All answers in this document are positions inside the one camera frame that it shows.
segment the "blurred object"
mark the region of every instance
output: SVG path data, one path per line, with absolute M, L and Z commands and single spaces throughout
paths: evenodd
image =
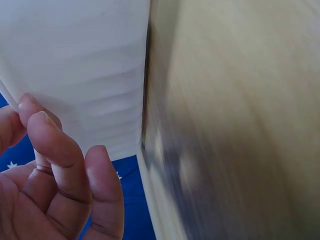
M 157 239 L 320 239 L 319 25 L 317 0 L 152 1 Z

